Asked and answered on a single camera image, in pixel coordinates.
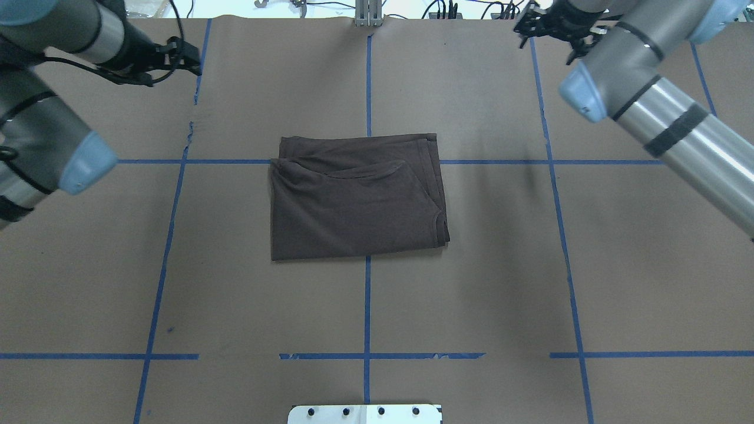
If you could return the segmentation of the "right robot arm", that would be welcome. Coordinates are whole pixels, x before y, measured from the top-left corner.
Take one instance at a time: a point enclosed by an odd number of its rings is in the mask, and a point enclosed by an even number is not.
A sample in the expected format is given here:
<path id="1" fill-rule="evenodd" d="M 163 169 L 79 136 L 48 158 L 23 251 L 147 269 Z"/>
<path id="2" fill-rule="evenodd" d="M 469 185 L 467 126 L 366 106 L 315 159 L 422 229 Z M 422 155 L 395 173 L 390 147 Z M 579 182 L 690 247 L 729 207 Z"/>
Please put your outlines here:
<path id="1" fill-rule="evenodd" d="M 666 77 L 659 65 L 686 42 L 705 43 L 746 1 L 529 1 L 514 31 L 525 44 L 550 36 L 575 64 L 560 96 L 590 122 L 611 118 L 650 156 L 753 234 L 752 143 Z"/>

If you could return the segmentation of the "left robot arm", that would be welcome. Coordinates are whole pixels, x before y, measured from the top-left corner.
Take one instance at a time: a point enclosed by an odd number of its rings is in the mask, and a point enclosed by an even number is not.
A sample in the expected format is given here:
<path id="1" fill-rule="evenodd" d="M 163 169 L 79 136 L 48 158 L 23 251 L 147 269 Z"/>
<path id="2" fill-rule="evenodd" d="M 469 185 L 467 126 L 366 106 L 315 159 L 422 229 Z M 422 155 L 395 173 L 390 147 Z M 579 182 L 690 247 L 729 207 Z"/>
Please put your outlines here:
<path id="1" fill-rule="evenodd" d="M 200 76 L 200 51 L 177 26 L 178 35 L 160 45 L 128 21 L 123 1 L 2 2 L 2 228 L 55 191 L 82 193 L 118 162 L 35 68 L 67 64 L 146 88 L 177 70 Z"/>

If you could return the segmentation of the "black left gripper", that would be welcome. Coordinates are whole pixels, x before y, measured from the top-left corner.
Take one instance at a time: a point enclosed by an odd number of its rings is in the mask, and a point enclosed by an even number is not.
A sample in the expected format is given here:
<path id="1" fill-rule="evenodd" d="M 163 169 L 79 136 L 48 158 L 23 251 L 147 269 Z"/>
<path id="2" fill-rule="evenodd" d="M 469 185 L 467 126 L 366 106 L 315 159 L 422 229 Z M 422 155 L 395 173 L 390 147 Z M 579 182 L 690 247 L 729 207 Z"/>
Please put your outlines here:
<path id="1" fill-rule="evenodd" d="M 121 80 L 169 78 L 178 71 L 202 76 L 199 49 L 178 36 L 164 45 L 155 43 L 130 22 L 123 22 L 124 40 L 115 57 L 115 75 Z"/>

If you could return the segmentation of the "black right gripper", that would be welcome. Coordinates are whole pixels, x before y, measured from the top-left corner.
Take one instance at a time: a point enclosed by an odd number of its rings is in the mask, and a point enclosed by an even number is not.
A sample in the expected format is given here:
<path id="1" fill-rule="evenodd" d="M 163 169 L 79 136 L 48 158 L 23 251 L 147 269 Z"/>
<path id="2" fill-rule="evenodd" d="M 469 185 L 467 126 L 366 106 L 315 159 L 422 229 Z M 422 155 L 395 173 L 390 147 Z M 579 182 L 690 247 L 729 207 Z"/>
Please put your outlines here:
<path id="1" fill-rule="evenodd" d="M 531 38 L 554 37 L 568 41 L 571 53 L 566 65 L 587 56 L 600 43 L 603 35 L 589 32 L 607 10 L 607 1 L 525 2 L 514 26 L 523 49 Z"/>

